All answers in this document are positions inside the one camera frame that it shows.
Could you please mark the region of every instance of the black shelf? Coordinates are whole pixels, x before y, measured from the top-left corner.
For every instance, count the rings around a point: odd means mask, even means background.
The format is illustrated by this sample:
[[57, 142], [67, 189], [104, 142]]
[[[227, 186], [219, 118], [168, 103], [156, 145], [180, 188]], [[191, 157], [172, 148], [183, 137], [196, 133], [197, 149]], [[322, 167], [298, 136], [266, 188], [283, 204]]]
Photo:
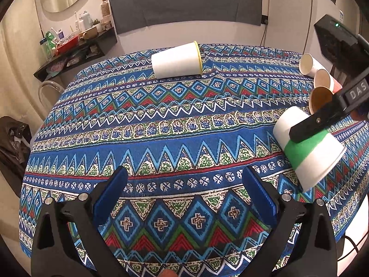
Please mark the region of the black shelf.
[[[115, 30], [114, 28], [111, 28], [109, 30], [105, 30], [101, 33], [99, 33], [99, 35], [96, 38], [93, 39], [88, 39], [88, 40], [80, 40], [78, 42], [78, 45], [76, 45], [75, 47], [69, 49], [68, 51], [59, 54], [58, 56], [53, 57], [52, 59], [48, 60], [47, 62], [45, 62], [33, 75], [40, 81], [45, 81], [46, 79], [52, 79], [55, 78], [56, 76], [59, 76], [62, 73], [65, 73], [71, 69], [74, 69], [75, 67], [78, 67], [84, 63], [90, 62], [92, 60], [98, 59], [100, 57], [103, 57], [106, 55], [106, 53], [109, 52], [109, 50], [117, 43], [117, 37], [115, 34]], [[98, 54], [97, 55], [93, 55], [91, 57], [84, 57], [82, 60], [80, 60], [80, 62], [78, 62], [77, 64], [73, 64], [71, 66], [67, 67], [67, 63], [68, 61], [71, 59], [71, 56], [77, 52], [77, 51], [82, 51], [86, 48], [89, 48], [91, 46], [97, 46], [98, 48]], [[57, 75], [53, 76], [52, 78], [47, 78], [49, 73], [47, 72], [47, 68], [56, 64], [57, 62], [59, 62], [60, 60], [64, 60], [66, 59], [66, 63], [64, 65], [63, 70], [61, 70]]]

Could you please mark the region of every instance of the patterned tablecloth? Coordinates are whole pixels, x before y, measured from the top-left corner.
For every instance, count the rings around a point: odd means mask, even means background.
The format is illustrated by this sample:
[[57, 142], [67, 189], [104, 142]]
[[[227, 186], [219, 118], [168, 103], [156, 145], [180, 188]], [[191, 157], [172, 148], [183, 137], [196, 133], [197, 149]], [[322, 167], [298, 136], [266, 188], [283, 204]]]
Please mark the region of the patterned tablecloth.
[[[301, 193], [272, 134], [288, 107], [308, 111], [313, 85], [298, 70], [300, 55], [200, 48], [202, 76], [156, 80], [150, 56], [157, 50], [149, 50], [94, 64], [69, 84], [39, 132], [23, 180], [19, 232], [28, 255], [45, 198], [73, 200], [118, 165], [127, 168], [129, 181], [100, 233], [132, 276], [163, 268], [180, 276], [240, 273], [270, 231], [242, 186], [248, 164], [296, 200], [324, 199], [340, 238], [368, 189], [368, 124], [348, 117], [329, 129], [347, 152]], [[297, 235], [298, 226], [277, 266], [287, 261]]]

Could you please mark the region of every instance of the red and white paper cup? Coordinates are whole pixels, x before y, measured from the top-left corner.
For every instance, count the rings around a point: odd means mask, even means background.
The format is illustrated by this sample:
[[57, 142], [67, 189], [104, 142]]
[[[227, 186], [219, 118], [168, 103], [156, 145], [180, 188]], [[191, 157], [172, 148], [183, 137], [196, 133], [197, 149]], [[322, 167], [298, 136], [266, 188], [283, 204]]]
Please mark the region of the red and white paper cup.
[[329, 90], [334, 94], [342, 89], [342, 85], [340, 85], [326, 69], [317, 70], [315, 73], [314, 88], [317, 88], [318, 86], [329, 88]]

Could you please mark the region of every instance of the bottle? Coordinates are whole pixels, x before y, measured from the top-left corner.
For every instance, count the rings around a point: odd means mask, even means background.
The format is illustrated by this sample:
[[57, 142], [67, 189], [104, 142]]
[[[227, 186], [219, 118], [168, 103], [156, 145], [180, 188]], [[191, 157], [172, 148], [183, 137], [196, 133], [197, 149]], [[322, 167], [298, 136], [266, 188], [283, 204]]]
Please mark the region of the bottle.
[[51, 34], [50, 31], [46, 32], [45, 38], [47, 39], [47, 41], [48, 41], [49, 46], [51, 47], [51, 49], [56, 47], [56, 45], [54, 43], [54, 36]]
[[86, 30], [85, 27], [84, 27], [84, 23], [83, 23], [81, 14], [79, 15], [79, 30], [80, 30], [80, 32], [83, 32], [83, 31]]
[[40, 45], [41, 45], [42, 49], [44, 50], [47, 59], [51, 59], [53, 55], [52, 55], [52, 51], [51, 51], [51, 47], [49, 45], [49, 42], [47, 41], [47, 38], [43, 38], [40, 41]]

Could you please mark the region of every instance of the brown paper cup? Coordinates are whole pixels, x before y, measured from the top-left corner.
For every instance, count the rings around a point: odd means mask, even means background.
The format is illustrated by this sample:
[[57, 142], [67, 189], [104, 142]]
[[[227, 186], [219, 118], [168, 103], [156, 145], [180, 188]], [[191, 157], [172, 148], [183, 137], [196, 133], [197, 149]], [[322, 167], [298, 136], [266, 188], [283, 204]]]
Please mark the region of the brown paper cup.
[[309, 97], [309, 110], [311, 114], [316, 113], [325, 104], [332, 101], [333, 93], [324, 86], [318, 86], [312, 90]]
[[325, 69], [317, 70], [315, 73], [314, 88], [317, 88], [318, 86], [329, 88], [329, 90], [334, 94], [342, 89], [342, 85], [340, 85], [338, 81], [334, 79]]

